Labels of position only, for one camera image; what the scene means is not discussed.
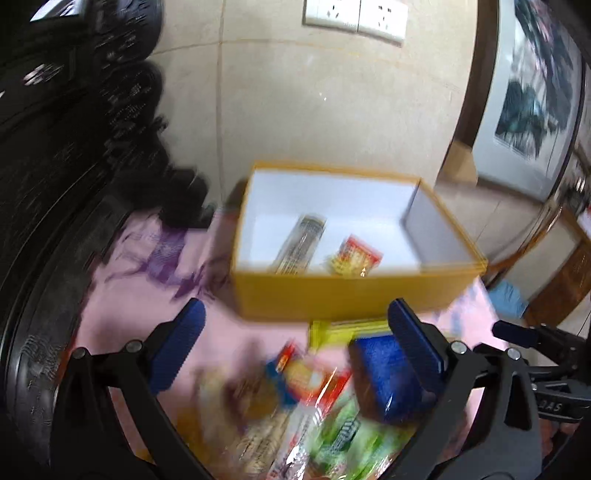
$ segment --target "wall outlet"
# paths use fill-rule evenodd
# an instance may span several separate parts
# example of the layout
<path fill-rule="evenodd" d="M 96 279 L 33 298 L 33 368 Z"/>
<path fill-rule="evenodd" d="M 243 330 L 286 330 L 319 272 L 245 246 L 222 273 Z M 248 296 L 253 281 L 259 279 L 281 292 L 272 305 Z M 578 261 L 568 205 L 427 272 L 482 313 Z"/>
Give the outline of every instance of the wall outlet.
<path fill-rule="evenodd" d="M 307 0 L 304 23 L 357 32 L 361 0 Z"/>
<path fill-rule="evenodd" d="M 402 43 L 406 37 L 408 5 L 397 0 L 361 0 L 359 32 Z"/>

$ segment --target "metal bolt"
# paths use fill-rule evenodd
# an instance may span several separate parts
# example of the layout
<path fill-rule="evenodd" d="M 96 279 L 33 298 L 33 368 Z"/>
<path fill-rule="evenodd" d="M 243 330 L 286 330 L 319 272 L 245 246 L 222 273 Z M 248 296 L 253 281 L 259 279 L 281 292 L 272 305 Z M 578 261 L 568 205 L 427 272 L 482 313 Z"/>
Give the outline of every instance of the metal bolt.
<path fill-rule="evenodd" d="M 72 356 L 76 360 L 80 360 L 80 358 L 82 358 L 85 355 L 86 355 L 86 348 L 84 348 L 83 346 L 78 347 L 76 350 L 74 350 L 72 352 Z"/>
<path fill-rule="evenodd" d="M 463 342 L 452 342 L 452 351 L 457 353 L 458 355 L 463 355 L 468 351 L 468 347 Z"/>
<path fill-rule="evenodd" d="M 127 342 L 127 345 L 125 345 L 125 350 L 127 350 L 129 353 L 137 353 L 142 349 L 143 346 L 144 345 L 139 340 L 131 340 L 130 342 Z"/>
<path fill-rule="evenodd" d="M 521 353 L 517 348 L 508 348 L 506 352 L 511 360 L 519 360 L 521 358 Z"/>

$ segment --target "yellow box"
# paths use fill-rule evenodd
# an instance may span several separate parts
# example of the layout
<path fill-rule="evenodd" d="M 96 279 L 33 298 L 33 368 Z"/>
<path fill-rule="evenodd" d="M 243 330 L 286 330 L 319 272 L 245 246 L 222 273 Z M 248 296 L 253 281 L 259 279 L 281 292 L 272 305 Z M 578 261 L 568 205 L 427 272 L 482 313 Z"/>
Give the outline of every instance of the yellow box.
<path fill-rule="evenodd" d="M 269 272 L 301 215 L 326 218 L 307 272 Z M 384 255 L 365 278 L 325 266 L 350 234 Z M 383 317 L 399 297 L 415 312 L 442 309 L 485 270 L 486 259 L 419 177 L 268 163 L 250 176 L 232 258 L 241 315 L 274 322 Z"/>

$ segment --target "framed painting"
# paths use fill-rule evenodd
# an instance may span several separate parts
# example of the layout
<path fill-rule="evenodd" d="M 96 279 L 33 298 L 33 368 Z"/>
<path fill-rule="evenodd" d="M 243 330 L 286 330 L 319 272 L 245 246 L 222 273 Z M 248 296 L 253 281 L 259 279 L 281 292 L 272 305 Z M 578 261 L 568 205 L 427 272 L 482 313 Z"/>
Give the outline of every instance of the framed painting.
<path fill-rule="evenodd" d="M 499 0 L 495 67 L 473 146 L 478 175 L 546 200 L 571 146 L 583 60 L 541 0 Z"/>

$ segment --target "red snack wrapper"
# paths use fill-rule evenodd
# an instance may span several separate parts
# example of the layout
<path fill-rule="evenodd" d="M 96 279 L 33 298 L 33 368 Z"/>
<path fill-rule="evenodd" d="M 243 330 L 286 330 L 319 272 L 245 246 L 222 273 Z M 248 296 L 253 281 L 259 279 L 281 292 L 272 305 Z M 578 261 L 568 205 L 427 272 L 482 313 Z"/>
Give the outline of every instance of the red snack wrapper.
<path fill-rule="evenodd" d="M 287 390 L 299 402 L 317 407 L 325 416 L 351 378 L 349 369 L 339 371 L 321 365 L 303 355 L 289 342 L 277 357 L 277 372 L 285 379 Z"/>
<path fill-rule="evenodd" d="M 330 265 L 336 274 L 364 277 L 381 260 L 381 253 L 351 235 L 341 244 Z"/>

